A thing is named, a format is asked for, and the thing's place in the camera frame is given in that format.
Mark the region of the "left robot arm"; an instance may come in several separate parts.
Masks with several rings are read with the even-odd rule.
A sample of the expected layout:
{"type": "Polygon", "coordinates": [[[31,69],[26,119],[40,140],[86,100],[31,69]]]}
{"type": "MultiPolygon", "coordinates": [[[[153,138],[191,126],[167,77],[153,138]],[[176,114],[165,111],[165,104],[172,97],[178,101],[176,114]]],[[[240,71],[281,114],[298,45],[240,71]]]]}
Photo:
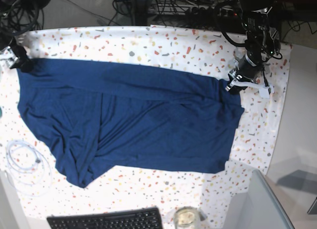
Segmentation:
{"type": "Polygon", "coordinates": [[[214,7],[215,24],[225,39],[235,47],[246,49],[231,79],[252,80],[264,69],[264,65],[271,58],[282,58],[273,5],[274,0],[226,0],[214,7]],[[247,35],[243,43],[233,41],[221,26],[218,15],[225,6],[239,9],[237,15],[247,35]]]}

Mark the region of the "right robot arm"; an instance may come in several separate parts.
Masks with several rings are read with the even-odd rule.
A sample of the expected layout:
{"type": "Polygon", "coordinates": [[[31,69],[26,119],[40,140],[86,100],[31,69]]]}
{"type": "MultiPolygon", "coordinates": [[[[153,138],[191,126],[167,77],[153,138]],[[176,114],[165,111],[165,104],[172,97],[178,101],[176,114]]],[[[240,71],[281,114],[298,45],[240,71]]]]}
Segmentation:
{"type": "Polygon", "coordinates": [[[44,28],[44,7],[51,0],[0,0],[0,54],[8,68],[30,72],[33,62],[18,39],[44,28]]]}

